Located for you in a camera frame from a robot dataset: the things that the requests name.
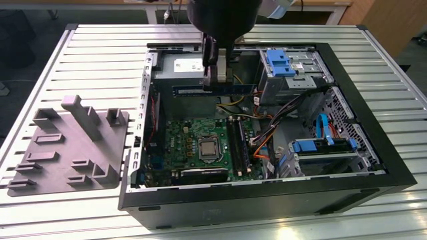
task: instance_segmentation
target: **table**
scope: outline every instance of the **table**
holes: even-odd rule
[[[424,239],[427,237],[427,99],[372,38],[354,26],[256,25],[244,41],[325,42],[344,66],[417,184],[349,211],[322,216],[149,232],[117,211],[118,188],[9,197],[10,170],[34,132],[37,108],[61,110],[78,94],[97,112],[121,108],[137,117],[146,43],[196,43],[190,25],[69,25],[0,149],[0,237],[42,240],[149,239]],[[128,132],[134,131],[130,122]],[[133,142],[126,135],[125,145]]]
[[[346,6],[353,0],[302,0],[304,12],[330,12],[326,25],[337,25]],[[288,11],[300,11],[301,2],[297,1]],[[156,10],[166,10],[168,4],[162,2],[146,3],[142,0],[0,0],[0,9],[49,10],[145,10],[148,24],[157,24]]]

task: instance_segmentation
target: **blue plastic latch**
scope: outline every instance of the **blue plastic latch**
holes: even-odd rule
[[[298,152],[301,151],[301,148],[300,148],[300,145],[298,145],[297,142],[293,142],[293,143],[292,143],[292,147],[293,147],[293,152],[294,152],[294,153],[298,153]]]
[[[266,50],[266,60],[272,68],[272,75],[274,77],[293,77],[294,70],[289,65],[289,58],[282,50]]]
[[[350,149],[354,151],[357,149],[357,141],[353,138],[349,138],[348,140]]]
[[[278,162],[278,167],[280,167],[281,164],[285,162],[285,160],[286,160],[286,155],[282,154],[282,157],[281,157],[280,162]]]
[[[302,152],[317,151],[314,141],[312,141],[312,140],[297,141],[297,144],[298,144],[300,150]]]

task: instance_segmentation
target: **gray plastic tray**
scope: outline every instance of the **gray plastic tray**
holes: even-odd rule
[[[65,96],[58,115],[38,109],[30,139],[15,175],[7,184],[11,197],[116,188],[129,114],[120,109],[96,113]]]

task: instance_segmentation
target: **yellow wire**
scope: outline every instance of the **yellow wire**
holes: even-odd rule
[[[233,77],[234,79],[237,79],[238,83],[242,84],[242,81],[241,79],[237,77],[236,74],[233,74]],[[237,101],[234,102],[229,102],[229,103],[221,103],[221,104],[216,104],[217,106],[222,106],[222,107],[226,107],[226,106],[232,106],[232,105],[236,105],[237,103],[240,103],[242,101],[245,97],[242,96]]]

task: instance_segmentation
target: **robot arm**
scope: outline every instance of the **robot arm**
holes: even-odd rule
[[[202,87],[205,90],[214,90],[233,84],[229,58],[234,40],[250,31],[257,14],[268,18],[281,18],[294,1],[189,0],[186,17],[202,32]]]

